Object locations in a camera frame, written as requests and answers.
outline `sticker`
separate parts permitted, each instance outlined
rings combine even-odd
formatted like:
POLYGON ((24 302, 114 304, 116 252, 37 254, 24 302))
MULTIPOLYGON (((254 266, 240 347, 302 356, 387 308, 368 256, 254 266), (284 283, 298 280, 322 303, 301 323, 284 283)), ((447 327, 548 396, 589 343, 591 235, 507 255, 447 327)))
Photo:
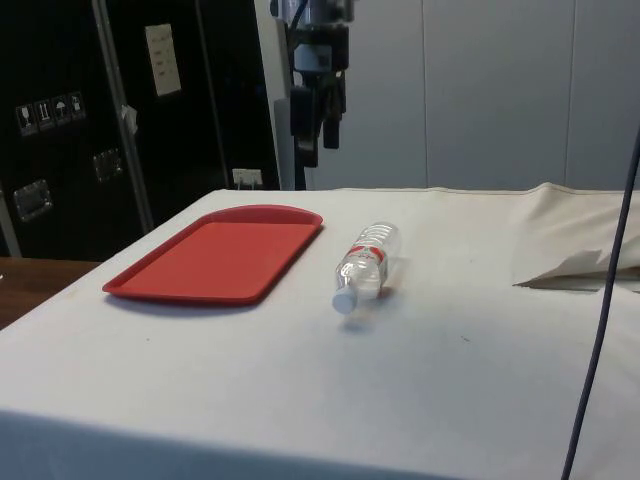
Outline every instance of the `sticker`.
POLYGON ((53 115, 58 125, 65 125, 71 121, 70 102, 66 95, 53 99, 53 115))
POLYGON ((87 118, 87 111, 84 108, 84 100, 80 92, 69 94, 69 107, 71 109, 71 118, 73 120, 83 120, 87 118))
POLYGON ((28 137, 34 133, 38 133, 38 124, 33 113, 33 105, 21 105, 16 108, 16 117, 18 119, 18 127, 20 135, 28 137))
POLYGON ((171 25, 167 23, 145 27, 145 33, 156 94, 162 97, 181 91, 182 84, 173 46, 171 25))
POLYGON ((53 120, 53 109, 49 100, 40 100, 33 104, 40 130, 48 130, 56 126, 53 120))

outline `wire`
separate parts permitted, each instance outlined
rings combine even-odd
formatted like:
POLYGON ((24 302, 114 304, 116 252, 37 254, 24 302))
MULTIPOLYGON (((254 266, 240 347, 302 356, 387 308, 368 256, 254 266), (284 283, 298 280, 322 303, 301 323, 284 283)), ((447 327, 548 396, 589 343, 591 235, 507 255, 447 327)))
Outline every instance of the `wire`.
POLYGON ((609 261, 609 270, 607 271, 607 281, 604 288, 604 297, 602 299, 602 310, 600 311, 600 323, 598 324, 598 330, 596 332, 596 339, 593 345, 593 352, 591 353, 591 360, 589 361, 589 369, 587 370, 587 377, 584 381, 584 387, 582 389, 582 395, 580 396, 580 403, 578 404, 578 411, 576 413, 576 419, 573 424, 573 431, 571 432, 571 441, 569 442, 569 451, 565 459, 564 470, 562 471, 561 480, 569 480, 571 476, 571 469, 573 468, 573 461, 576 457, 576 450, 578 449, 578 442, 580 441, 580 432, 582 430, 582 422, 587 412, 587 404, 589 403, 589 395, 591 394, 591 387, 593 387, 593 381, 596 377, 596 370, 598 368, 598 361, 600 360, 600 353, 602 351, 602 344, 604 342, 604 335, 607 330, 607 322, 609 321, 609 310, 611 308, 611 297, 613 296, 613 286, 616 281, 616 272, 618 269, 618 259, 620 258, 620 250, 622 250, 622 240, 624 238, 624 231, 627 227, 627 219, 629 218, 629 209, 631 207, 631 196, 633 195, 633 189, 635 187, 636 175, 638 173, 638 164, 640 163, 640 130, 636 137, 636 143, 633 147, 633 157, 631 158, 631 165, 629 166, 629 173, 627 175, 627 185, 624 190, 624 197, 622 199, 622 208, 620 209, 620 218, 618 219, 618 229, 616 230, 615 240, 613 242, 613 249, 611 251, 611 260, 609 261))

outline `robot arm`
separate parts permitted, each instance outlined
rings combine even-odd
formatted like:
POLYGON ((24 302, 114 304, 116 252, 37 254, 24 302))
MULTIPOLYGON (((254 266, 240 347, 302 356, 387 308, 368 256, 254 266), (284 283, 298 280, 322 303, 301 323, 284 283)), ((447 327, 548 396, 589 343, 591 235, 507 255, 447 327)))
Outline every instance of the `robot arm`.
POLYGON ((354 0, 271 0, 272 15, 287 26, 291 134, 299 166, 318 166, 321 129, 325 148, 340 146, 353 4, 354 0), (295 81, 294 72, 301 81, 295 81))

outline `bottle label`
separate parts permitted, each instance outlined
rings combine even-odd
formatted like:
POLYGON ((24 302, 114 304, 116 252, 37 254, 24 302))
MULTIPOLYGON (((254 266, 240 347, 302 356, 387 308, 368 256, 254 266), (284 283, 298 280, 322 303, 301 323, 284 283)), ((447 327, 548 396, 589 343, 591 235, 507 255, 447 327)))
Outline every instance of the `bottle label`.
POLYGON ((347 258, 353 257, 364 260, 373 260, 380 268, 380 284, 384 284, 384 282, 387 281, 388 262, 387 255, 384 251, 376 247, 355 246, 349 250, 349 253, 347 253, 347 258))
POLYGON ((366 258, 370 260, 375 260, 378 265, 380 265, 384 261, 385 254, 382 250, 376 247, 353 247, 349 250, 347 256, 358 257, 358 258, 366 258))

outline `white cloth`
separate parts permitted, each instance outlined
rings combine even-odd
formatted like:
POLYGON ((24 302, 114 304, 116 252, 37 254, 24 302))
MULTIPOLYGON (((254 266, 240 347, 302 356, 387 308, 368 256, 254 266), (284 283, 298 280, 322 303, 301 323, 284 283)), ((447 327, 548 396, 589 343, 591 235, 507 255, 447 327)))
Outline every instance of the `white cloth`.
MULTIPOLYGON (((619 283, 640 288, 640 198, 633 198, 619 261, 619 283)), ((620 194, 544 185, 517 210, 513 282, 544 288, 598 290, 611 259, 620 194)))
MULTIPOLYGON (((203 198, 0 332, 0 478, 559 478, 600 298, 511 286, 539 192, 203 198), (101 292, 203 214, 257 203, 325 218, 261 305, 101 292), (334 268, 378 220, 398 225, 405 260, 348 328, 334 268)), ((576 478, 640 471, 639 297, 614 294, 576 478)))

